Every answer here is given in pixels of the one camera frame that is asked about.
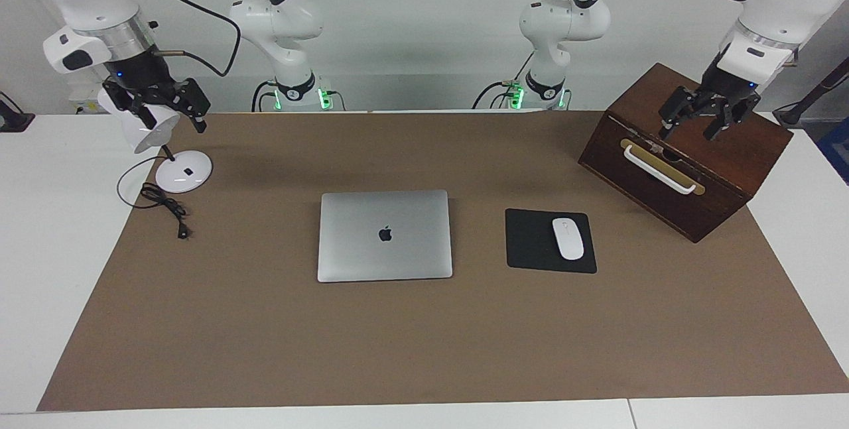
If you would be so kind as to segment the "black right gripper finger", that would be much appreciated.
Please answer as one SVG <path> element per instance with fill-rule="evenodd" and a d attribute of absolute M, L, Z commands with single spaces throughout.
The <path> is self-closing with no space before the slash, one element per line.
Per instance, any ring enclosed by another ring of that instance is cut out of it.
<path fill-rule="evenodd" d="M 206 132 L 207 123 L 204 117 L 209 108 L 210 101 L 194 78 L 176 82 L 176 110 L 189 118 L 199 134 Z"/>
<path fill-rule="evenodd" d="M 125 90 L 114 80 L 104 80 L 101 88 L 101 107 L 115 117 L 139 118 L 148 130 L 157 126 L 149 107 L 139 94 Z"/>

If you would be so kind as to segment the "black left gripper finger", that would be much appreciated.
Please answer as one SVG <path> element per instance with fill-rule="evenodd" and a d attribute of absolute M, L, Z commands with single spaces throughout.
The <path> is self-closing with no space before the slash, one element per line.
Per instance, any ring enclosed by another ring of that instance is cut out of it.
<path fill-rule="evenodd" d="M 698 93 L 696 91 L 689 90 L 685 86 L 679 86 L 673 91 L 664 105 L 659 109 L 661 118 L 659 136 L 661 140 L 669 139 L 671 133 L 683 121 L 688 121 L 696 115 L 694 104 L 697 97 Z"/>
<path fill-rule="evenodd" d="M 704 130 L 704 139 L 712 141 L 731 124 L 741 123 L 746 115 L 760 103 L 760 100 L 760 94 L 750 94 L 736 103 L 732 103 L 725 97 L 713 97 L 710 100 L 710 109 L 715 111 L 715 117 Z"/>

